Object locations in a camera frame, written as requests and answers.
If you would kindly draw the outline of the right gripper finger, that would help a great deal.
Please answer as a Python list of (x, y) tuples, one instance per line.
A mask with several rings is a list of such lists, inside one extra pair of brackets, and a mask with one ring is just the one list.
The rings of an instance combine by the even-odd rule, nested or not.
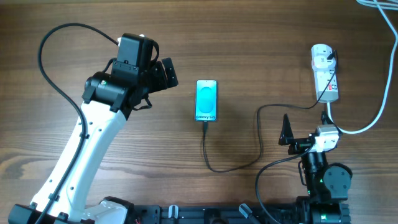
[(279, 145), (290, 145), (294, 143), (294, 135), (290, 125), (288, 114), (283, 117), (282, 130), (279, 137)]
[(322, 113), (321, 113), (321, 121), (322, 121), (322, 124), (333, 125), (337, 129), (338, 134), (342, 134), (340, 128), (329, 118), (328, 113), (326, 111), (322, 111)]

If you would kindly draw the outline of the teal Galaxy smartphone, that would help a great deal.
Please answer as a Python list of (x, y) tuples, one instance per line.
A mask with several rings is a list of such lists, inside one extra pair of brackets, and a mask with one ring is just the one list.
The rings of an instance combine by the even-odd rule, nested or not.
[(197, 80), (195, 120), (217, 120), (218, 83), (216, 80)]

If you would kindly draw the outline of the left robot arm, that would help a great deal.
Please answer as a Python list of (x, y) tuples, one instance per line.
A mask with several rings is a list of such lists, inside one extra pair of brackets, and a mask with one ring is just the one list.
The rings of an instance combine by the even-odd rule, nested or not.
[(152, 56), (159, 46), (143, 35), (124, 34), (111, 73), (85, 83), (83, 103), (54, 170), (29, 205), (13, 206), (9, 223), (133, 223), (134, 204), (106, 197), (86, 207), (86, 198), (109, 145), (132, 111), (151, 108), (149, 94), (177, 86), (170, 58)]

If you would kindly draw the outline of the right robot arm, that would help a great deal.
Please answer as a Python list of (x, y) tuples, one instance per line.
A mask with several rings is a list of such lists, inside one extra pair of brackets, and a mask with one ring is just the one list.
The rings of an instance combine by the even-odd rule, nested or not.
[(337, 147), (342, 132), (323, 112), (322, 124), (306, 138), (295, 138), (289, 117), (284, 115), (279, 144), (288, 145), (288, 154), (299, 156), (299, 174), (308, 195), (297, 197), (297, 223), (351, 223), (348, 190), (352, 170), (342, 163), (328, 163), (327, 152)]

